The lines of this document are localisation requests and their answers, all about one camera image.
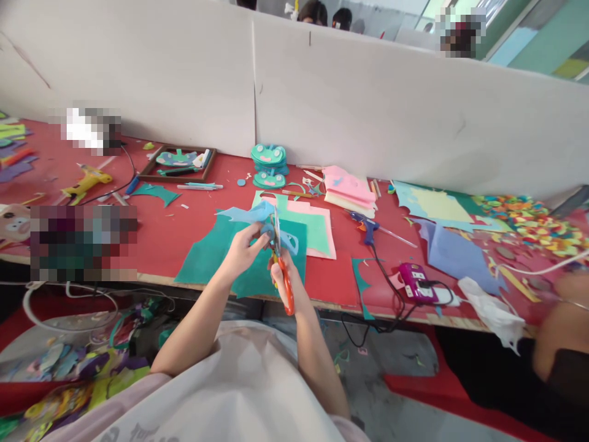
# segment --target scissors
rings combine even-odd
[[[272,248],[272,258],[277,262],[284,275],[284,286],[287,289],[287,303],[284,306],[287,315],[292,316],[295,313],[295,296],[293,294],[293,286],[290,284],[288,277],[287,265],[281,256],[282,249],[280,246],[280,220],[278,219],[278,210],[274,208],[274,246]]]

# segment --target red table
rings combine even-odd
[[[76,163],[87,163],[96,167],[106,159],[92,157],[87,149],[75,149],[71,142],[61,140],[58,126],[27,120],[24,123],[34,133],[26,137],[27,146],[36,151],[39,159],[32,163],[33,171],[24,173],[9,183],[0,184],[0,203],[20,203],[32,198],[35,192],[47,192],[47,197],[44,200],[33,204],[49,205],[60,196],[60,189],[75,184],[81,178],[81,172]],[[141,171],[148,161],[146,154],[155,152],[155,150],[142,150],[143,145],[147,142],[144,140],[125,138],[125,141],[128,143],[127,149],[133,157],[137,170]],[[208,181],[223,184],[223,190],[214,192],[183,191],[182,196],[166,208],[159,198],[152,196],[132,197],[129,203],[137,207],[137,217],[141,226],[137,233],[137,244],[130,248],[131,254],[134,256],[121,259],[119,264],[136,268],[139,281],[202,289],[202,286],[176,284],[174,277],[180,270],[192,244],[202,239],[213,227],[216,209],[228,209],[232,206],[242,209],[251,207],[258,188],[252,184],[252,179],[247,180],[245,187],[237,186],[238,179],[245,179],[247,173],[252,175],[255,173],[253,161],[247,158],[250,149],[251,146],[244,145],[243,154],[246,157],[217,155]],[[301,183],[302,178],[306,176],[301,169],[294,166],[290,170],[291,173],[287,176],[288,182]],[[113,182],[108,185],[95,186],[87,198],[125,184],[130,180],[132,174],[129,160],[123,153],[107,165],[103,171],[113,177]],[[387,194],[387,185],[388,182],[380,183],[382,197],[377,201],[379,210],[376,212],[375,220],[397,235],[418,244],[419,248],[414,249],[395,238],[377,232],[375,244],[379,257],[385,260],[383,263],[385,269],[387,271],[394,269],[391,271],[393,274],[400,263],[418,263],[425,267],[429,279],[445,282],[459,293],[460,290],[457,288],[454,278],[426,264],[426,242],[418,234],[418,225],[410,225],[405,219],[409,215],[409,211],[404,207],[398,207],[396,195]],[[175,184],[165,184],[164,186],[169,190],[181,192]],[[364,233],[356,229],[356,223],[342,208],[324,202],[323,197],[310,201],[313,206],[324,207],[331,211],[337,260],[307,258],[307,291],[315,300],[315,305],[320,308],[361,312],[360,296],[350,259],[373,257],[368,246],[363,244]],[[185,209],[181,207],[181,204],[189,208]],[[490,241],[491,234],[488,233],[477,233],[477,238],[480,239],[475,241],[488,249],[494,249],[494,246],[499,245]],[[4,259],[29,263],[29,252],[25,246],[11,247],[0,253]],[[495,256],[495,261],[499,262],[499,258],[493,253],[494,251],[491,250],[490,255]],[[377,317],[395,317],[399,309],[399,301],[395,298],[375,262],[367,263],[368,265],[360,265],[360,273],[363,279],[372,285],[364,293],[364,302],[368,310]],[[549,306],[545,303],[532,304],[511,285],[509,285],[509,291],[506,296],[526,322],[531,326],[539,325]],[[407,309],[411,306],[412,303],[408,301]],[[443,316],[439,317],[433,307],[424,306],[416,309],[410,319],[433,325],[488,331],[478,319],[473,308],[467,303],[463,303],[459,308],[446,307],[443,312]]]

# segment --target purple device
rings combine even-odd
[[[427,281],[423,267],[418,264],[403,263],[399,266],[399,274],[405,283],[407,297],[421,304],[438,304],[439,299],[433,288],[419,286],[420,281]]]

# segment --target floor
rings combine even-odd
[[[294,335],[295,324],[283,312],[281,305],[267,304],[264,322]],[[372,442],[517,442],[492,428],[388,390],[382,373],[435,375],[437,357],[427,337],[402,330],[379,335],[371,330],[364,345],[368,352],[364,355],[352,345],[340,322],[322,321],[321,327],[339,367],[353,420]],[[355,324],[347,327],[354,341],[360,343],[365,327]]]

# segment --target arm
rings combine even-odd
[[[336,373],[331,354],[323,338],[315,308],[302,284],[298,270],[288,251],[283,249],[282,257],[287,265],[290,282],[294,292],[294,317],[296,319],[296,341],[299,357],[299,371],[305,382],[328,414],[350,419],[350,408],[344,388]],[[278,285],[283,302],[286,290],[282,270],[272,264],[271,274]]]
[[[557,280],[555,289],[563,301],[589,308],[589,275],[565,275]],[[544,320],[536,337],[533,358],[534,371],[544,382],[550,376],[559,349],[589,353],[589,311],[559,302]]]
[[[269,241],[268,235],[262,235],[250,246],[260,228],[254,223],[235,235],[221,267],[159,351],[151,373],[178,376],[209,356],[233,282]]]

